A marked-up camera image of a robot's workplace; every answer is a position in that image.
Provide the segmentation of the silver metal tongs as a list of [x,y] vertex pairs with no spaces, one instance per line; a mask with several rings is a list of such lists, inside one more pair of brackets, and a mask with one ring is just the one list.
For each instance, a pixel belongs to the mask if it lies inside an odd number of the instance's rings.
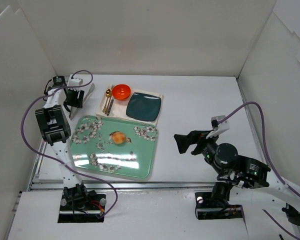
[[[83,97],[83,101],[82,101],[82,105],[85,104],[85,102],[87,101],[87,99],[90,97],[90,95],[93,93],[93,91],[95,90],[95,84],[92,83],[89,90],[87,91],[87,93],[84,95]],[[70,113],[69,113],[69,119],[73,120],[76,113],[81,110],[82,108],[71,108]]]

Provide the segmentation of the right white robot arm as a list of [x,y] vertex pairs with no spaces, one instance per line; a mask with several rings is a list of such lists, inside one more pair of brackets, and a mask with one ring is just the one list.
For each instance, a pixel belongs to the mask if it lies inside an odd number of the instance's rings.
[[276,176],[263,162],[238,154],[234,145],[217,144],[218,137],[209,135],[209,131],[199,130],[174,135],[180,154],[196,145],[191,154],[203,155],[217,173],[211,192],[195,193],[197,219],[239,218],[243,214],[238,211],[245,204],[253,204],[261,209],[281,210],[290,223],[300,226],[300,186]]

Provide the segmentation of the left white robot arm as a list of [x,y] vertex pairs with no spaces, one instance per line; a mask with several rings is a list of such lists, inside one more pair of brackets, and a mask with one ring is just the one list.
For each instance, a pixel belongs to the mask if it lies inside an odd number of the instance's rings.
[[66,81],[64,76],[52,78],[53,85],[47,91],[47,100],[43,108],[35,111],[35,117],[43,140],[51,146],[55,157],[51,159],[59,163],[63,177],[63,198],[66,202],[76,200],[88,201],[89,193],[83,184],[82,178],[73,167],[74,160],[70,150],[71,128],[59,97],[65,89]]

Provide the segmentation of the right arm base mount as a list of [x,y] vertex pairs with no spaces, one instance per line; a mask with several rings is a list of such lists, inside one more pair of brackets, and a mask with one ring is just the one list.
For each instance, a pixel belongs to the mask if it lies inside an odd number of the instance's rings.
[[198,220],[243,219],[243,207],[229,204],[232,185],[216,182],[211,191],[195,192],[194,214]]

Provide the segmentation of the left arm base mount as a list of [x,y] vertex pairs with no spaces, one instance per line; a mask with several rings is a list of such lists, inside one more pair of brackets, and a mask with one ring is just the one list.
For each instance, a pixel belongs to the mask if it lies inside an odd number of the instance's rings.
[[59,224],[103,223],[106,194],[91,190],[85,195],[72,190],[63,193],[58,212]]

